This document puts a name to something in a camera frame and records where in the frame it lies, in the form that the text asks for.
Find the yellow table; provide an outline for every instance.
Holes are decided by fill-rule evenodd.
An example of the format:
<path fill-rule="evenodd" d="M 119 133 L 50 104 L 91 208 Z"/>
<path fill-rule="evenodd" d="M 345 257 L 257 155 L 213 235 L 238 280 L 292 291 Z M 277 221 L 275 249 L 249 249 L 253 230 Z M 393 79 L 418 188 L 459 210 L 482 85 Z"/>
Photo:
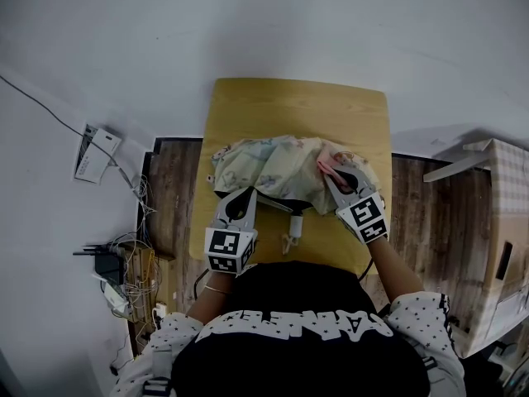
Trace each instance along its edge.
<path fill-rule="evenodd" d="M 205 228 L 219 198 L 206 181 L 214 174 L 211 156 L 244 138 L 293 135 L 319 136 L 346 146 L 369 160 L 382 184 L 386 216 L 391 219 L 391 145 L 386 98 L 380 91 L 344 85 L 286 79 L 219 79 L 211 107 L 195 188 L 189 252 L 203 259 Z M 334 213 L 304 212 L 299 246 L 281 254 L 281 235 L 288 233 L 290 215 L 258 204 L 258 244 L 250 263 L 307 261 L 357 274 L 369 262 L 366 246 L 341 225 Z"/>

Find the bracelet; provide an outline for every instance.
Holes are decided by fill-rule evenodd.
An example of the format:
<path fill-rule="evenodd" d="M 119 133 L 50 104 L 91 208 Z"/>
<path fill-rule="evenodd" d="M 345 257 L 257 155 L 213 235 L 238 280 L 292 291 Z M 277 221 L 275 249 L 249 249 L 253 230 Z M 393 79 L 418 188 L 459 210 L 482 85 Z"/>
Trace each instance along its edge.
<path fill-rule="evenodd" d="M 231 294 L 230 292 L 220 291 L 219 289 L 210 287 L 209 285 L 204 285 L 204 288 L 210 289 L 211 291 L 217 291 L 218 293 L 221 293 L 221 294 L 224 294 L 224 295 L 230 295 Z"/>

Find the polka dot sleeve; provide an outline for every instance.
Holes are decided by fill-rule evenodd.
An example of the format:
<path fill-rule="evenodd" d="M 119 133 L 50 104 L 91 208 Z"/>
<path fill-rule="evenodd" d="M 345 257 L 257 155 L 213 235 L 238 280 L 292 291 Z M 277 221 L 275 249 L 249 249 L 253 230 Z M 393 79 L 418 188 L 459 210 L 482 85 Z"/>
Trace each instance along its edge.
<path fill-rule="evenodd" d="M 111 397 L 132 397 L 141 395 L 141 388 L 146 380 L 153 378 L 152 352 L 171 349 L 174 359 L 202 330 L 203 324 L 182 313 L 171 313 L 162 319 L 160 329 L 150 336 L 149 344 L 141 355 L 128 363 L 120 372 L 120 378 Z"/>
<path fill-rule="evenodd" d="M 436 384 L 431 388 L 432 397 L 441 395 L 435 392 L 439 389 L 443 394 L 465 395 L 465 372 L 454 351 L 449 309 L 446 295 L 421 291 L 396 298 L 386 319 L 386 323 L 402 334 L 425 361 L 431 384 Z"/>

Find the wooden floor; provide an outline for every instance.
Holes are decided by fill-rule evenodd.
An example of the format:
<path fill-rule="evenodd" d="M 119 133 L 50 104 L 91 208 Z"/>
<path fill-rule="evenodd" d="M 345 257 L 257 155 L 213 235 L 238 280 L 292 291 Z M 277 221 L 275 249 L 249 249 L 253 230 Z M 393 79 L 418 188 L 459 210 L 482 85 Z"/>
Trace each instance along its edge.
<path fill-rule="evenodd" d="M 154 209 L 147 223 L 157 250 L 173 254 L 165 301 L 169 310 L 187 311 L 203 262 L 188 253 L 190 214 L 200 141 L 162 141 L 148 179 Z M 433 183 L 422 175 L 438 162 L 393 157 L 393 206 L 390 242 L 431 291 L 450 296 L 451 314 L 465 329 L 484 280 L 488 251 L 491 186 L 488 171 L 469 170 Z M 377 275 L 362 281 L 375 306 L 387 302 Z"/>

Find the cable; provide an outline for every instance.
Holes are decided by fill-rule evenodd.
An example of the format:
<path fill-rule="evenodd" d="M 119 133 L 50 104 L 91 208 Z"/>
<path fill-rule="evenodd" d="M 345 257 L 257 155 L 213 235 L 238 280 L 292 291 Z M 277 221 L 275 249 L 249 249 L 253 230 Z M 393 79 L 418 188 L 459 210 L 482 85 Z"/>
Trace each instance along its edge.
<path fill-rule="evenodd" d="M 71 132 L 73 132 L 74 134 L 77 134 L 78 136 L 80 136 L 81 138 L 84 138 L 84 134 L 81 134 L 80 132 L 77 132 L 75 131 L 70 125 L 68 125 L 66 122 L 63 122 L 57 115 L 55 115 L 46 105 L 44 105 L 43 103 L 41 103 L 39 100 L 37 100 L 36 98 L 32 97 L 30 94 L 26 93 L 25 91 L 21 90 L 20 88 L 18 88 L 15 84 L 11 83 L 10 81 L 8 81 L 7 79 L 5 79 L 3 76 L 0 75 L 0 79 L 5 82 L 7 85 L 10 85 L 11 87 L 13 87 L 16 91 L 18 91 L 19 93 L 22 93 L 24 94 L 26 97 L 28 97 L 30 100 L 33 100 L 35 103 L 37 103 L 39 106 L 41 106 L 42 108 L 44 108 L 58 123 L 60 123 L 63 127 L 66 127 L 68 128 Z M 116 166 L 119 170 L 119 173 L 122 175 L 123 179 L 125 180 L 125 182 L 127 183 L 127 185 L 131 188 L 132 190 L 132 193 L 136 196 L 136 198 L 140 201 L 140 203 L 143 203 L 141 201 L 141 197 L 140 195 L 138 194 L 138 192 L 136 192 L 135 190 L 135 187 L 134 185 L 132 185 L 132 182 L 131 180 L 129 179 L 128 176 L 126 176 L 126 173 L 125 171 L 121 168 L 121 166 L 116 162 L 116 159 L 114 159 L 114 157 L 112 155 L 110 155 L 109 153 L 107 153 L 104 149 L 102 149 L 100 146 L 98 146 L 96 143 L 94 142 L 91 142 L 90 143 L 91 146 L 94 146 L 96 147 L 97 149 L 99 149 L 100 151 L 102 151 L 105 155 L 108 156 L 108 158 L 110 159 L 110 161 L 112 162 L 112 164 L 114 166 Z"/>
<path fill-rule="evenodd" d="M 364 273 L 360 276 L 360 278 L 358 279 L 358 282 L 361 282 L 362 279 L 367 275 L 367 273 L 369 272 L 369 269 L 371 269 L 371 266 L 373 265 L 373 259 L 371 259 L 369 261 L 369 264 L 367 265 L 367 267 L 365 268 L 364 270 Z"/>
<path fill-rule="evenodd" d="M 115 362 L 115 361 L 117 360 L 117 358 L 119 357 L 119 352 L 120 352 L 121 350 L 123 350 L 123 349 L 126 347 L 126 340 L 127 340 L 127 338 L 128 338 L 130 335 L 131 335 L 130 332 L 126 335 L 126 337 L 125 337 L 125 342 L 123 343 L 123 346 L 117 350 L 116 358 L 115 358 L 113 361 L 110 362 L 110 365 L 113 365 L 113 364 L 114 364 L 114 362 Z"/>
<path fill-rule="evenodd" d="M 127 321 L 129 320 L 128 318 L 125 318 L 125 316 L 120 316 L 120 315 L 116 314 L 116 313 L 114 312 L 114 309 L 110 309 L 110 312 L 111 312 L 112 315 L 114 315 L 116 318 L 126 319 Z"/>
<path fill-rule="evenodd" d="M 156 265 L 158 266 L 158 271 L 161 272 L 161 268 L 160 268 L 160 256 L 157 256 L 156 257 Z M 162 280 L 163 280 L 163 276 L 160 275 L 160 281 L 158 282 L 158 286 L 156 287 L 156 294 L 155 294 L 155 304 L 156 304 L 156 299 L 158 299 L 158 291 L 160 290 L 160 286 L 162 285 Z"/>
<path fill-rule="evenodd" d="M 150 316 L 152 317 L 152 323 L 155 325 L 155 329 L 158 330 L 158 325 L 156 324 L 155 310 L 156 308 L 152 308 L 152 310 L 150 311 Z"/>
<path fill-rule="evenodd" d="M 146 344 L 141 344 L 141 342 L 138 341 L 138 337 L 140 336 L 141 332 L 144 330 L 144 328 L 147 326 L 147 322 L 143 322 L 143 327 L 141 327 L 140 331 L 136 335 L 136 342 L 140 344 L 143 348 L 145 348 Z"/>
<path fill-rule="evenodd" d="M 194 286 L 193 286 L 193 294 L 194 294 L 195 300 L 198 298 L 198 297 L 197 297 L 197 285 L 198 285 L 198 283 L 201 281 L 201 279 L 202 279 L 204 276 L 206 276 L 206 273 L 207 273 L 207 272 L 209 272 L 209 269 L 208 269 L 208 268 L 206 268 L 206 270 L 205 270 L 202 274 L 200 274 L 200 276 L 199 276 L 199 277 L 197 278 L 197 280 L 195 281 L 195 284 L 194 284 Z"/>
<path fill-rule="evenodd" d="M 117 371 L 120 371 L 121 369 L 123 369 L 125 367 L 125 365 L 129 362 L 129 361 L 133 361 L 134 360 L 134 357 L 132 357 L 131 359 L 129 359 L 128 361 L 126 361 L 125 363 L 123 363 L 121 366 L 117 367 L 116 370 Z"/>
<path fill-rule="evenodd" d="M 136 231 L 132 231 L 132 232 L 128 232 L 127 234 L 120 235 L 118 238 L 114 238 L 111 242 L 108 242 L 107 246 L 110 245 L 110 247 L 112 247 L 112 244 L 114 244 L 114 242 L 116 242 L 120 238 L 123 238 L 124 236 L 131 235 L 131 234 L 134 234 L 134 233 L 136 233 Z"/>

